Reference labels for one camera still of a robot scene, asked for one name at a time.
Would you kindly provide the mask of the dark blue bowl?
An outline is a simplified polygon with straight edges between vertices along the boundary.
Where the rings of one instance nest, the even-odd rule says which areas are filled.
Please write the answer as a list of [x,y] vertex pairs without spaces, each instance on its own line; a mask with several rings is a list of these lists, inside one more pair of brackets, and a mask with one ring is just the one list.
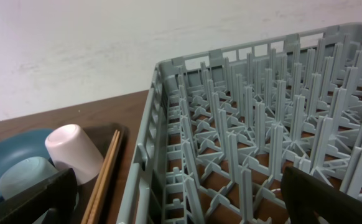
[[45,139],[51,132],[51,129],[35,129],[0,141],[0,177],[13,165],[30,157],[39,156],[51,161],[45,147]]

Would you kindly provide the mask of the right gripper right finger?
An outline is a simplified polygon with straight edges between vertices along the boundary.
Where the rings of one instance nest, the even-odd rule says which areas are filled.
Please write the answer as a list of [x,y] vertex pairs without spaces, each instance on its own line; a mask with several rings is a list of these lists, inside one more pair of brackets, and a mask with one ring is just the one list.
[[311,175],[288,166],[281,180],[281,194],[292,223],[362,223],[362,202]]

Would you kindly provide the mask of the light blue cup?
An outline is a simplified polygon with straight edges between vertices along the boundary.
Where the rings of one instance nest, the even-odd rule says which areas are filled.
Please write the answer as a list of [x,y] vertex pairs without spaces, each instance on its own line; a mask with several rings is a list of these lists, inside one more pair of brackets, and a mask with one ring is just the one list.
[[0,193],[8,200],[57,172],[43,157],[24,159],[3,173],[0,178]]

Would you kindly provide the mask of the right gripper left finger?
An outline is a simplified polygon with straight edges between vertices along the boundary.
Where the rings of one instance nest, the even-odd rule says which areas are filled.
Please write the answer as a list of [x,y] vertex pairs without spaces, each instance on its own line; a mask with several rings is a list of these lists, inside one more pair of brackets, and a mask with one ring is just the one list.
[[77,180],[73,169],[60,171],[0,203],[0,223],[33,223],[53,209],[50,223],[69,223],[76,204]]

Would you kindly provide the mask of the pink cup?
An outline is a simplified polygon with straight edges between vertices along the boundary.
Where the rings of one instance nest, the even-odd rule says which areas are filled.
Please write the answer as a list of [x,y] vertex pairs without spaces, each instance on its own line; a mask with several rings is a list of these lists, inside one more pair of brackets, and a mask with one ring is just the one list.
[[57,170],[73,169],[78,185],[100,173],[103,156],[77,124],[67,124],[52,131],[45,140],[45,147]]

